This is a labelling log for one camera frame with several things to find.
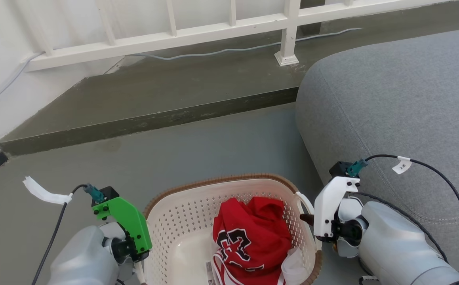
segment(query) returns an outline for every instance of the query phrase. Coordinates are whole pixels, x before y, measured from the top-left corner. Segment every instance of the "laundry basket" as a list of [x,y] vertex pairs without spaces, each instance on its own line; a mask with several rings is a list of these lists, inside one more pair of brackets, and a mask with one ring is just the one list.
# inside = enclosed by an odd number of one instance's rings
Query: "laundry basket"
[[321,243],[314,240],[307,223],[300,220],[301,204],[313,212],[311,203],[283,177],[256,174],[180,186],[148,204],[144,215],[153,249],[145,260],[147,285],[208,285],[207,263],[216,251],[211,231],[221,203],[232,197],[247,203],[256,196],[284,202],[284,220],[292,247],[301,249],[304,265],[311,272],[302,285],[312,284],[321,268]]

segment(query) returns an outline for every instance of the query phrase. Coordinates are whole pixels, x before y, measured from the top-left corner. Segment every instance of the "white cloth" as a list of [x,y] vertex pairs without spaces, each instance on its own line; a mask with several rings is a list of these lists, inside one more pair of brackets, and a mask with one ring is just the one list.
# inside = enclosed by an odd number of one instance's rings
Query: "white cloth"
[[303,255],[298,247],[289,249],[281,268],[286,285],[300,285],[309,277],[309,272],[303,265]]

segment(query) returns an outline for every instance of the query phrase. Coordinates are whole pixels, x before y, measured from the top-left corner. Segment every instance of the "railing post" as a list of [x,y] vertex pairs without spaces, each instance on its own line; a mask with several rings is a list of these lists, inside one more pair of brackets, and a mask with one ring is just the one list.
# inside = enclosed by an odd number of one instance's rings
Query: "railing post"
[[236,26],[236,0],[230,0],[230,8],[229,8],[229,25],[231,27]]
[[44,33],[41,23],[36,17],[29,0],[19,0],[17,3],[39,47],[44,50],[47,56],[51,56],[53,54],[53,47],[50,43],[48,43],[46,34]]
[[287,28],[282,30],[282,43],[280,51],[275,54],[280,66],[294,65],[298,58],[294,55],[296,43],[296,29],[298,29],[298,16],[300,13],[300,0],[286,0],[284,15],[288,18]]
[[113,34],[113,29],[111,29],[110,20],[108,19],[108,13],[106,12],[106,6],[104,0],[95,0],[97,9],[99,10],[99,16],[101,16],[101,21],[103,22],[104,31],[106,32],[106,37],[108,38],[108,43],[111,46],[116,45],[115,34]]
[[168,6],[168,17],[170,18],[171,35],[177,36],[177,24],[175,23],[175,12],[173,11],[173,3],[171,0],[166,0]]

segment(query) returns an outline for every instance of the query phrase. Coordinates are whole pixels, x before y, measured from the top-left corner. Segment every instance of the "gray floor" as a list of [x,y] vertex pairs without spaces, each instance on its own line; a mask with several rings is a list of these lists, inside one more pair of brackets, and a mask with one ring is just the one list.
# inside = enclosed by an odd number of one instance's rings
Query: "gray floor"
[[[0,284],[30,284],[61,209],[30,195],[26,175],[54,193],[83,182],[111,185],[144,209],[173,186],[240,173],[277,173],[315,197],[322,185],[296,130],[294,103],[12,159],[0,168]],[[68,239],[97,224],[90,197],[76,193],[38,284]],[[326,252],[316,284],[355,284],[362,272],[354,261]]]

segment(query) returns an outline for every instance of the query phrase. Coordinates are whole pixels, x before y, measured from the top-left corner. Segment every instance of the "gray cushion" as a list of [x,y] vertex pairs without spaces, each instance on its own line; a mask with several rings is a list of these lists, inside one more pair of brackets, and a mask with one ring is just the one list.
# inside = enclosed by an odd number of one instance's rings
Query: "gray cushion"
[[[394,154],[428,163],[459,190],[459,31],[334,54],[301,83],[297,124],[323,182],[338,160]],[[459,270],[459,203],[432,171],[378,158],[360,173],[362,192],[412,214]]]

